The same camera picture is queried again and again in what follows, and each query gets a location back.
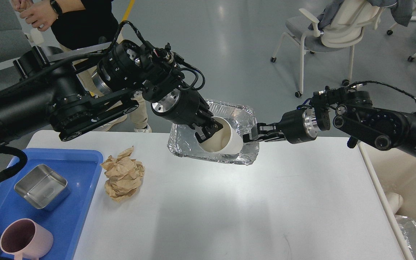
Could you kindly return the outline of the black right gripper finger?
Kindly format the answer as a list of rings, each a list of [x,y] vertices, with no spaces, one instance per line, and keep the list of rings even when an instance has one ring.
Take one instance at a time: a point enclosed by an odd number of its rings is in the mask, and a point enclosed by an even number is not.
[[[257,123],[256,124],[256,133],[277,133],[280,130],[276,127],[275,123],[266,124],[266,123]]]
[[[272,134],[254,134],[251,132],[243,135],[243,143],[277,142],[281,140],[286,140],[282,132],[273,132]]]

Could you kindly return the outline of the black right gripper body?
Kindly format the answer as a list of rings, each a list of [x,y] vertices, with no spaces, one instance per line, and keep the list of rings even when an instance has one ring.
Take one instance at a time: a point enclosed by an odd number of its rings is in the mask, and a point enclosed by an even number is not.
[[[317,138],[317,119],[310,108],[302,108],[285,113],[276,128],[292,144],[306,143]]]

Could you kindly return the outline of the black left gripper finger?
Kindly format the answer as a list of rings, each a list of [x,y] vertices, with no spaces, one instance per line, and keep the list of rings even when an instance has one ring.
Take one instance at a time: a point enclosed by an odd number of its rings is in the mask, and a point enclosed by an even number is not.
[[[198,108],[198,125],[215,125],[213,114],[205,108]]]
[[[208,123],[197,126],[194,125],[195,129],[195,138],[197,139],[198,143],[203,143],[209,138],[213,137],[216,132],[223,129],[223,125],[217,121],[208,121]]]

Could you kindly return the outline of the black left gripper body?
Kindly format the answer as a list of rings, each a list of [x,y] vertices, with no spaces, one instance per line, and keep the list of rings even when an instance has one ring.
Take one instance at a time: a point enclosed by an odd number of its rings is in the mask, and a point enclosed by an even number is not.
[[[175,125],[198,125],[198,108],[209,110],[198,91],[175,89],[158,102],[152,103],[152,112]]]

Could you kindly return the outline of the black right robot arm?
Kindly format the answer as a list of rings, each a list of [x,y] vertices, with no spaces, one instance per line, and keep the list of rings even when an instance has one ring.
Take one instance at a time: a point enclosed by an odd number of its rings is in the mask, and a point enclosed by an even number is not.
[[[318,131],[331,125],[350,136],[348,147],[360,141],[377,150],[399,150],[416,157],[416,112],[404,113],[374,108],[367,91],[357,81],[346,87],[316,91],[295,110],[283,114],[277,123],[257,123],[243,135],[244,143],[287,140],[305,143],[315,140]]]

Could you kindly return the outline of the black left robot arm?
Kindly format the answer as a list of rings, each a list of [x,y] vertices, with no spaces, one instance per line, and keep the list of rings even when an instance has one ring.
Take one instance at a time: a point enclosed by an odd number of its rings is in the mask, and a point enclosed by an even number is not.
[[[62,141],[134,111],[142,92],[154,114],[188,125],[203,143],[223,127],[195,84],[203,73],[167,44],[157,48],[131,25],[142,45],[119,32],[110,43],[62,53],[55,47],[33,49],[14,62],[21,81],[0,91],[0,182],[15,176],[27,156],[8,144],[45,125]]]

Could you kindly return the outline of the person's hand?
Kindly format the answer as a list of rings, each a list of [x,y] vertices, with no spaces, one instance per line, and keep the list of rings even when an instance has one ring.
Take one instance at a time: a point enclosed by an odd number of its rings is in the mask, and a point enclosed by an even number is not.
[[[32,4],[20,13],[20,18],[38,31],[44,32],[59,18],[49,0]]]

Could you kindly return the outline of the person's other hand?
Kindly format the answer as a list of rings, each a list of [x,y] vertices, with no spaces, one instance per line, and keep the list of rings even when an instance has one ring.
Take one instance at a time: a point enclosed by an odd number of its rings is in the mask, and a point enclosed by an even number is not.
[[[13,9],[19,13],[27,10],[34,4],[33,0],[11,0],[10,3]]]

